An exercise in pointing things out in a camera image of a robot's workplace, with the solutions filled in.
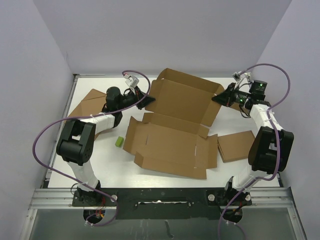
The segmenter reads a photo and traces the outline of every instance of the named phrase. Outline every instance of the tabletop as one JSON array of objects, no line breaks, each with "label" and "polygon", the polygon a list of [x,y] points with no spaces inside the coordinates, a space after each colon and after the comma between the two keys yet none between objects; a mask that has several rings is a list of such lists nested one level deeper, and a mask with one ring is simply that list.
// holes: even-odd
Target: tabletop
[{"label": "tabletop", "polygon": [[[147,81],[139,78],[139,88],[145,92],[148,88]],[[233,78],[205,78],[221,84],[225,89],[234,81]],[[91,89],[106,92],[109,87],[116,86],[123,93],[128,86],[125,79],[119,78],[78,78],[68,113],[71,113]],[[193,179],[168,173],[147,170],[134,163],[135,156],[116,147],[115,142],[119,136],[125,137],[130,117],[142,120],[144,109],[132,107],[123,111],[120,124],[112,129],[103,131],[95,140],[91,165],[95,176],[100,180],[102,188],[224,188],[231,176],[237,175],[248,164],[248,159],[223,163],[220,154],[217,156],[217,168],[207,169],[207,179]],[[243,118],[239,111],[221,107],[216,119],[210,127],[209,136],[218,136],[239,133],[251,130],[254,135],[258,129],[251,118]],[[53,167],[68,175],[74,176],[72,169],[56,155]],[[70,188],[75,181],[52,172],[49,188]],[[260,181],[255,187],[279,187],[277,178],[272,181]]]}]

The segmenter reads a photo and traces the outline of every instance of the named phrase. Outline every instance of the green object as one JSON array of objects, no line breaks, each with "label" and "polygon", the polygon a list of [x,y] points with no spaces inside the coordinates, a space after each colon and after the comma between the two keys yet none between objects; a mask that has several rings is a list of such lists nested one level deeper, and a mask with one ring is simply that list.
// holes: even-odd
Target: green object
[{"label": "green object", "polygon": [[118,148],[121,148],[122,144],[124,143],[124,140],[125,139],[122,136],[119,136],[115,142],[115,146],[117,146]]}]

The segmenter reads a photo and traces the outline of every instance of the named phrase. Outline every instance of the brown cardboard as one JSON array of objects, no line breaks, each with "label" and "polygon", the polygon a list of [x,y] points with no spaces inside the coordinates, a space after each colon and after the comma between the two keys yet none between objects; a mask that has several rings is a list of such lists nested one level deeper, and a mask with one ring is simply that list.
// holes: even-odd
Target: brown cardboard
[{"label": "brown cardboard", "polygon": [[206,179],[218,153],[218,135],[207,137],[208,132],[200,124],[145,113],[142,121],[131,117],[123,149],[144,169]]},{"label": "brown cardboard", "polygon": [[223,91],[219,83],[166,68],[151,85],[156,101],[145,109],[210,127],[221,107],[211,98]]},{"label": "brown cardboard", "polygon": [[105,103],[106,94],[96,89],[91,89],[68,117],[96,115],[101,112]]},{"label": "brown cardboard", "polygon": [[255,136],[252,131],[243,131],[218,137],[218,149],[224,163],[247,159]]},{"label": "brown cardboard", "polygon": [[206,179],[217,167],[218,136],[209,136],[221,105],[211,98],[224,91],[216,83],[169,68],[152,82],[156,100],[142,121],[130,119],[123,149],[144,169]]}]

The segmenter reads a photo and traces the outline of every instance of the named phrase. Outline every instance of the gray wall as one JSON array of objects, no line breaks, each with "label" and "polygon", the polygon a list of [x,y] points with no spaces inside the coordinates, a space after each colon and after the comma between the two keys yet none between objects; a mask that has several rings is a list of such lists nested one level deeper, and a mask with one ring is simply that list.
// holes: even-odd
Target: gray wall
[{"label": "gray wall", "polygon": [[[32,156],[38,132],[59,119],[73,75],[32,0],[0,3],[0,234],[19,239],[45,169]],[[37,152],[48,162],[57,128]]]},{"label": "gray wall", "polygon": [[[293,0],[266,46],[259,63],[283,67],[291,78],[291,92],[275,116],[295,135],[285,172],[281,175],[292,187],[296,206],[308,240],[320,239],[320,1]],[[286,79],[270,67],[253,72],[268,82],[271,103],[287,89]]]},{"label": "gray wall", "polygon": [[34,0],[73,73],[255,64],[291,0]]}]

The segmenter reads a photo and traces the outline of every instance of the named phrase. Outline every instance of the purple cable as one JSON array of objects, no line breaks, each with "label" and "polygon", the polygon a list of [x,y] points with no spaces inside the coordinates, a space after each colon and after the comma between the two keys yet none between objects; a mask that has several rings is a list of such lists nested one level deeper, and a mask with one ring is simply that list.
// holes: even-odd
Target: purple cable
[{"label": "purple cable", "polygon": [[60,123],[60,122],[65,121],[65,120],[71,120],[71,119],[90,119],[90,118],[92,118],[92,117],[100,117],[100,116],[103,116],[103,115],[116,114],[116,113],[122,112],[122,111],[124,111],[124,110],[130,109],[130,108],[136,106],[137,104],[139,104],[141,101],[143,101],[143,100],[147,97],[147,95],[149,94],[149,92],[150,92],[151,82],[150,82],[149,78],[148,78],[146,75],[144,75],[142,72],[135,71],[135,70],[125,70],[125,71],[122,72],[122,75],[124,76],[126,73],[129,73],[129,72],[130,72],[130,73],[136,73],[136,74],[139,74],[139,75],[143,76],[143,77],[147,80],[147,82],[148,82],[148,90],[146,91],[145,95],[144,95],[139,101],[137,101],[135,104],[132,104],[131,106],[125,107],[125,108],[120,109],[120,110],[117,110],[117,111],[106,112],[106,113],[103,113],[103,114],[101,113],[101,114],[97,114],[97,115],[93,115],[93,116],[69,116],[69,117],[64,117],[64,118],[62,118],[62,119],[60,119],[60,120],[54,121],[54,122],[50,123],[49,125],[47,125],[44,129],[41,130],[41,132],[35,137],[34,142],[33,142],[33,145],[32,145],[32,154],[33,154],[33,157],[34,157],[34,159],[35,159],[41,166],[43,166],[43,167],[45,167],[45,168],[47,168],[47,169],[49,169],[49,170],[52,170],[52,171],[54,171],[54,172],[56,172],[56,173],[58,173],[58,174],[61,174],[61,175],[65,176],[65,177],[67,177],[67,178],[70,178],[70,179],[78,182],[79,184],[82,184],[83,186],[87,187],[88,189],[91,189],[92,191],[95,191],[95,192],[97,192],[97,193],[99,193],[99,194],[101,194],[101,195],[104,195],[104,196],[110,198],[111,200],[113,200],[113,201],[115,202],[115,204],[116,204],[116,209],[115,209],[115,214],[114,214],[114,216],[113,216],[110,220],[108,220],[107,222],[105,222],[105,223],[102,223],[102,224],[93,224],[93,226],[97,226],[97,227],[101,227],[101,226],[107,225],[107,224],[111,223],[111,222],[117,217],[117,215],[118,215],[118,206],[119,206],[119,205],[118,205],[118,202],[117,202],[112,196],[110,196],[109,194],[107,194],[107,193],[105,193],[105,192],[103,192],[103,191],[100,191],[100,190],[98,190],[98,189],[95,189],[95,188],[93,188],[93,187],[91,187],[91,186],[89,186],[89,185],[81,182],[80,180],[76,179],[76,178],[73,177],[73,176],[70,176],[70,175],[68,175],[68,174],[66,174],[66,173],[63,173],[62,171],[59,171],[59,170],[57,170],[57,169],[55,169],[55,168],[53,168],[53,167],[51,167],[51,166],[49,166],[49,165],[44,164],[44,163],[38,158],[38,156],[37,156],[37,154],[36,154],[36,145],[37,145],[37,142],[38,142],[39,138],[42,136],[42,134],[44,134],[44,132],[45,132],[48,128],[50,128],[51,126],[53,126],[53,125],[55,125],[55,124],[57,124],[57,123]]},{"label": "purple cable", "polygon": [[[273,180],[276,176],[277,176],[277,173],[278,173],[278,170],[279,170],[279,165],[280,165],[280,137],[279,137],[279,133],[278,133],[278,130],[274,124],[274,122],[271,120],[271,116],[270,116],[270,110],[272,108],[274,108],[275,106],[278,106],[280,103],[282,103],[286,97],[288,96],[289,92],[290,92],[290,88],[291,88],[291,82],[290,82],[290,77],[289,75],[287,74],[287,72],[282,69],[281,67],[277,66],[277,65],[273,65],[273,64],[270,64],[270,63],[258,63],[256,65],[253,65],[251,67],[248,67],[246,70],[243,70],[241,72],[239,72],[238,74],[239,75],[242,75],[244,74],[245,72],[249,71],[250,69],[253,69],[255,67],[258,67],[258,66],[270,66],[270,67],[273,67],[273,68],[276,68],[276,69],[279,69],[281,72],[284,73],[286,79],[287,79],[287,82],[288,82],[288,87],[287,87],[287,90],[286,90],[286,93],[284,95],[284,97],[278,101],[277,103],[275,103],[274,105],[272,105],[271,107],[268,108],[266,114],[269,118],[269,121],[270,121],[270,124],[271,126],[273,127],[274,129],[274,132],[275,132],[275,140],[276,140],[276,163],[275,163],[275,168],[274,168],[274,172],[272,174],[272,176],[270,178],[266,178],[266,177],[256,177],[255,179],[253,179],[251,182],[249,182],[248,185],[246,185],[244,188],[242,188],[229,202],[228,204],[225,206],[224,210],[222,211],[221,213],[221,216],[220,216],[220,219],[219,219],[219,222],[218,222],[218,239],[220,240],[221,239],[221,231],[220,231],[220,227],[221,227],[221,222],[222,222],[222,219],[225,212],[227,211],[228,207],[232,204],[232,202],[246,189],[248,188],[249,186],[251,186],[256,180],[265,180],[265,181],[271,181]],[[245,239],[247,239],[247,236],[245,234],[245,231],[240,227],[240,229],[243,231],[244,233],[244,237]]]}]

